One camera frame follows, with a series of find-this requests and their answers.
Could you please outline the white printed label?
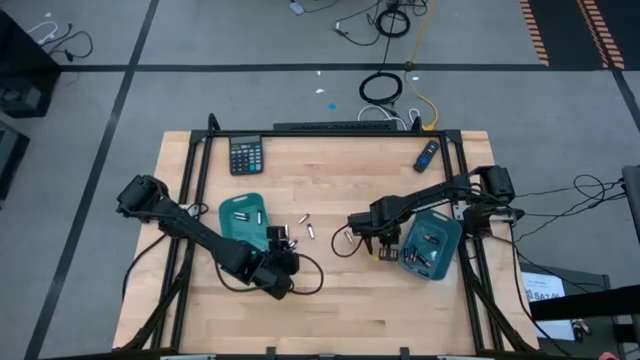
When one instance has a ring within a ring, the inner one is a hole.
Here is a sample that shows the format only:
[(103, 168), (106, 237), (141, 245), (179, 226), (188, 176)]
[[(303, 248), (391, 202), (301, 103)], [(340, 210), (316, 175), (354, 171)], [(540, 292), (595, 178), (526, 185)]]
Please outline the white printed label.
[(523, 272), (522, 278), (529, 302), (560, 298), (566, 295), (562, 280), (556, 276)]

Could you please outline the black desk calculator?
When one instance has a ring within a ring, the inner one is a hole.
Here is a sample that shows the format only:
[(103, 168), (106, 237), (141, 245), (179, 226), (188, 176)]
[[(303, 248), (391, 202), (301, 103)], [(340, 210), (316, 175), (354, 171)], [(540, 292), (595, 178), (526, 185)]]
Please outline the black desk calculator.
[(229, 169), (232, 176), (255, 175), (264, 170), (260, 135), (229, 138)]

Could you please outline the black metal table frame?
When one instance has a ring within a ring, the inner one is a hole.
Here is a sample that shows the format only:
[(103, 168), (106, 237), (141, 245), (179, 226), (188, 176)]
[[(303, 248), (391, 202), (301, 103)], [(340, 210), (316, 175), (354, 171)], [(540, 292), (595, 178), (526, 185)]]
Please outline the black metal table frame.
[[(171, 306), (165, 326), (183, 323), (182, 354), (262, 355), (309, 360), (347, 355), (398, 356), (400, 347), (418, 355), (471, 355), (473, 337), (491, 344), (488, 313), (471, 319), (462, 272), (453, 263), (440, 281), (425, 281), (398, 265), (375, 261), (355, 240), (342, 234), (348, 215), (378, 198), (406, 195), (458, 173), (457, 148), (440, 152), (424, 173), (413, 170), (427, 134), (407, 131), (364, 134), (335, 132), (265, 135), (266, 166), (251, 176), (229, 172), (229, 140), (212, 143), (204, 183), (182, 182), (189, 153), (188, 132), (166, 132), (154, 175), (172, 197), (202, 194), (209, 210), (203, 222), (219, 225), (218, 207), (228, 198), (256, 192), (269, 221), (287, 225), (303, 258), (295, 284), (300, 295), (277, 300), (262, 291), (244, 292), (227, 275), (217, 275), (211, 256), (197, 249), (186, 307)], [(306, 213), (310, 217), (298, 221)], [(312, 224), (315, 239), (310, 239)]]

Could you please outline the black equipment case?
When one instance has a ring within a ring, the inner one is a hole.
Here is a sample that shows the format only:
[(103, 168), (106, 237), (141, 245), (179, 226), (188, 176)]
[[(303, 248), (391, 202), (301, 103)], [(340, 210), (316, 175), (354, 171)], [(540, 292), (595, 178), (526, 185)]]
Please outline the black equipment case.
[(29, 137), (0, 124), (0, 201), (7, 198), (29, 143)]

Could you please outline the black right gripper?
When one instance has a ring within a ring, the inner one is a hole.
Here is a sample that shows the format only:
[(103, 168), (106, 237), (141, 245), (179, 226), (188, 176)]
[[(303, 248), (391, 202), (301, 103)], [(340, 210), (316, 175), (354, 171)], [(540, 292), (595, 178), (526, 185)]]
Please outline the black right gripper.
[(380, 220), (372, 212), (354, 213), (347, 217), (347, 224), (354, 235), (360, 236), (364, 241), (367, 252), (373, 253), (372, 240), (374, 239), (378, 249), (379, 260), (394, 262), (398, 260), (400, 226), (391, 221)]

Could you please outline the white box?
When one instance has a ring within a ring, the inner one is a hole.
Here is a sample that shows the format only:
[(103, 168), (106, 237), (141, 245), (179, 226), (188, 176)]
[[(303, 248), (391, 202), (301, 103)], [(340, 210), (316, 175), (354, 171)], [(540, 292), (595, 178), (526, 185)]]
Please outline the white box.
[(575, 340), (573, 325), (570, 320), (540, 321), (538, 326), (554, 340)]

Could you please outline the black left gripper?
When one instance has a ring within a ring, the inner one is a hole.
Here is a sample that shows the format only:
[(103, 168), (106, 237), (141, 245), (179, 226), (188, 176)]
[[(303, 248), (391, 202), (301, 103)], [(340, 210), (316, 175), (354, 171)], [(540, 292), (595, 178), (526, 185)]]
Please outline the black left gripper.
[(288, 236), (286, 226), (268, 226), (266, 228), (268, 239), (269, 260), (287, 274), (296, 274), (299, 271), (299, 247), (298, 240), (294, 240), (293, 249), (291, 239)]

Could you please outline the black mat with orange stripes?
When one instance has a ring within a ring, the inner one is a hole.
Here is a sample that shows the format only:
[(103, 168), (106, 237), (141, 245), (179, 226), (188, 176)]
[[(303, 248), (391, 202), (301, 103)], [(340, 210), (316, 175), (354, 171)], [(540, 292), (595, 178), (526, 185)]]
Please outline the black mat with orange stripes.
[(640, 71), (640, 0), (519, 0), (539, 62)]

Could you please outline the black remote control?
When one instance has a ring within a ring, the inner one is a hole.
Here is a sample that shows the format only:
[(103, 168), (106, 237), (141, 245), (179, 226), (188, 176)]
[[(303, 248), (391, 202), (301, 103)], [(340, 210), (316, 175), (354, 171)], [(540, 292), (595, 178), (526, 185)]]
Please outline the black remote control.
[(431, 160), (437, 154), (439, 148), (440, 145), (438, 142), (429, 141), (416, 158), (413, 169), (418, 173), (423, 173), (430, 164)]

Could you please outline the teal plastic bin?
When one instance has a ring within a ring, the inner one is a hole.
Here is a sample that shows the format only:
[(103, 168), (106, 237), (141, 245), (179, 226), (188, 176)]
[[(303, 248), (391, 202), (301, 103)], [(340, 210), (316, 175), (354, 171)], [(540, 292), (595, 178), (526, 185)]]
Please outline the teal plastic bin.
[[(257, 223), (257, 211), (261, 210), (263, 222)], [(247, 213), (249, 221), (235, 220), (234, 212)], [(261, 251), (268, 249), (266, 228), (269, 218), (263, 198), (258, 193), (247, 193), (223, 201), (218, 207), (221, 233), (224, 237), (250, 243)]]
[[(424, 240), (424, 235), (429, 235), (439, 239), (440, 244), (432, 244)], [(462, 227), (454, 219), (433, 210), (425, 210), (415, 215), (415, 219), (405, 237), (401, 248), (401, 255), (398, 260), (400, 266), (424, 280), (439, 281), (445, 278), (453, 255), (456, 253), (458, 243), (462, 236)], [(417, 249), (417, 254), (421, 254), (431, 263), (430, 268), (426, 268), (417, 259), (410, 262), (403, 257), (403, 249), (412, 247)], [(417, 274), (417, 270), (429, 273), (429, 277)]]

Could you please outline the black cabinet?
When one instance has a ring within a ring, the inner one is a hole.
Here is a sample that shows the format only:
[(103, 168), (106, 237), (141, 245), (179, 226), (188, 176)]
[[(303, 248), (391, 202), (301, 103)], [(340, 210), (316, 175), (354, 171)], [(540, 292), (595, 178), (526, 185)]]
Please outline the black cabinet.
[(0, 112), (44, 117), (61, 67), (0, 9)]

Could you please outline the black shelf bar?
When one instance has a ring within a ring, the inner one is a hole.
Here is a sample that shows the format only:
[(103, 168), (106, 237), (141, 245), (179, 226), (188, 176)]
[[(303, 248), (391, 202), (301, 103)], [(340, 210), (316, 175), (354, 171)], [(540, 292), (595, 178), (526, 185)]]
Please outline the black shelf bar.
[(640, 314), (640, 285), (532, 302), (536, 321)]

